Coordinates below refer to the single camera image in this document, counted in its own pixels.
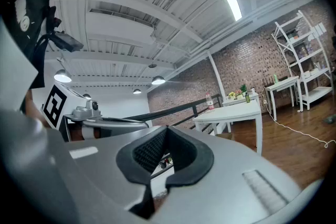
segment white shelf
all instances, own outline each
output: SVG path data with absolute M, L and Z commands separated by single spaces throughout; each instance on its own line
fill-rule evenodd
M 305 94 L 302 95 L 302 100 L 308 103 L 314 102 L 315 100 L 321 98 L 322 96 L 326 95 L 327 93 L 331 92 L 331 87 L 317 87 L 310 92 L 308 92 L 308 100 Z
M 313 32 L 313 31 L 309 31 L 308 33 L 302 35 L 301 37 L 299 37 L 299 38 L 293 40 L 293 41 L 291 42 L 293 48 L 295 48 L 296 46 L 298 46 L 298 45 L 304 43 L 304 42 L 305 42 L 305 39 L 308 38 L 308 37 L 309 37 L 310 35 L 312 35 L 312 34 L 314 34 L 314 32 Z
M 283 29 L 283 31 L 285 33 L 293 31 L 293 30 L 295 30 L 295 28 L 296 28 L 296 26 L 297 26 L 297 24 L 299 22 L 299 19 L 301 19 L 301 18 L 302 18 L 302 15 L 300 14 L 299 16 L 295 17 L 294 19 L 289 20 L 288 22 L 280 25 L 280 27 Z M 281 31 L 279 31 L 277 37 L 281 37 L 281 36 L 283 36 L 283 34 L 282 34 Z
M 303 39 L 307 38 L 308 36 L 310 36 L 313 33 L 314 33 L 313 31 L 309 31 L 308 33 L 306 33 L 306 34 L 302 35 L 301 37 L 292 41 L 292 45 L 297 44 L 299 41 L 303 41 Z
M 321 48 L 321 49 L 318 49 L 318 50 L 316 50 L 316 51 L 314 51 L 312 54 L 310 54 L 310 55 L 308 55 L 308 56 L 306 56 L 306 57 L 301 58 L 301 59 L 299 60 L 299 62 L 304 62 L 304 61 L 308 60 L 309 58 L 315 56 L 316 54 L 319 54 L 320 52 L 323 52 L 322 48 Z M 293 67 L 293 66 L 295 66 L 295 65 L 297 65 L 297 64 L 298 64 L 298 62 L 292 63 L 292 64 L 290 65 L 290 67 Z
M 316 74 L 314 74 L 314 75 L 312 75 L 312 76 L 310 76 L 310 77 L 308 77 L 308 78 L 306 78 L 304 80 L 305 80 L 305 82 L 309 82 L 309 81 L 317 78 L 318 76 L 320 76 L 320 75 L 322 75 L 322 74 L 324 74 L 324 73 L 326 73 L 328 71 L 329 71 L 328 68 L 323 68 L 323 69 L 319 70 L 319 72 L 317 72 Z

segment bottle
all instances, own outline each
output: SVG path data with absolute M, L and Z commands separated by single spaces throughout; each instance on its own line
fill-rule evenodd
M 250 100 L 250 96 L 248 95 L 248 93 L 246 92 L 245 94 L 245 99 L 246 99 L 246 103 L 249 103 L 251 100 Z
M 306 49 L 305 46 L 302 46 L 302 47 L 301 47 L 301 53 L 302 53 L 303 57 L 308 56 L 308 54 L 307 54 L 307 49 Z
M 214 102 L 212 101 L 211 95 L 208 92 L 205 95 L 205 99 L 209 109 L 214 109 Z

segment potted plant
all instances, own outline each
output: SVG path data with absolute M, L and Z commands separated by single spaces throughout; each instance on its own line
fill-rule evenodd
M 237 99 L 243 99 L 244 98 L 243 94 L 241 92 L 242 92 L 241 90 L 237 90 L 236 91 L 236 97 L 237 97 Z
M 229 93 L 229 98 L 234 99 L 236 97 L 236 94 L 234 92 Z
M 242 92 L 242 94 L 243 94 L 243 97 L 245 97 L 245 94 L 246 94 L 246 92 L 247 92 L 247 87 L 246 87 L 246 85 L 245 85 L 245 84 L 241 85 L 241 86 L 240 86 L 240 90 L 241 90 L 241 92 Z

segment white table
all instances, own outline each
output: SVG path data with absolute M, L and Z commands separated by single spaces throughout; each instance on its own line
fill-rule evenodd
M 203 124 L 211 123 L 214 128 L 215 135 L 217 132 L 217 123 L 227 123 L 228 131 L 231 132 L 230 122 L 256 120 L 257 127 L 257 153 L 261 155 L 262 139 L 263 139 L 263 121 L 261 119 L 261 109 L 257 101 L 252 100 L 249 103 L 240 103 L 223 108 L 211 109 L 202 115 L 193 119 L 196 130 L 202 131 Z
M 248 94 L 250 96 L 250 100 L 256 100 L 258 105 L 260 106 L 260 101 L 259 101 L 259 95 L 255 92 L 255 93 L 249 93 Z M 232 99 L 228 99 L 228 100 L 224 100 L 224 102 L 222 103 L 223 106 L 228 106 L 228 105 L 233 105 L 233 104 L 239 104 L 239 103 L 244 103 L 246 102 L 246 99 L 245 97 L 243 99 L 235 99 L 235 100 L 232 100 Z
M 302 104 L 302 93 L 301 93 L 301 88 L 300 88 L 300 81 L 299 81 L 299 77 L 290 77 L 288 79 L 279 81 L 278 83 L 275 83 L 274 85 L 265 88 L 266 91 L 266 97 L 267 97 L 267 103 L 268 103 L 268 109 L 269 109 L 269 113 L 272 113 L 271 110 L 271 103 L 269 101 L 269 96 L 268 93 L 270 93 L 271 95 L 271 99 L 272 99 L 272 106 L 273 106 L 273 115 L 274 115 L 274 120 L 277 120 L 277 111 L 276 111 L 276 107 L 275 107 L 275 102 L 274 102 L 274 95 L 273 95 L 273 91 L 281 91 L 284 90 L 286 88 L 289 88 L 290 90 L 290 97 L 292 100 L 292 106 L 294 106 L 294 98 L 293 98 L 293 91 L 292 91 L 292 86 L 297 85 L 298 88 L 298 92 L 299 92 L 299 100 L 300 100 L 300 111 L 303 111 L 303 104 Z

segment white ceiling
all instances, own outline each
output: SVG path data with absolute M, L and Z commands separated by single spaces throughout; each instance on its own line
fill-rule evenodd
M 175 76 L 201 59 L 206 49 L 218 51 L 267 23 L 268 14 L 279 16 L 285 4 L 292 3 L 287 9 L 294 9 L 302 0 L 238 3 L 243 18 L 235 22 L 226 0 L 51 0 L 62 20 L 59 30 L 84 48 L 70 54 L 51 43 L 46 70 L 52 75 L 61 68 L 56 57 L 64 57 L 63 65 L 73 75 L 71 85 L 79 91 L 147 89 L 154 76 Z M 151 63 L 157 67 L 148 68 Z

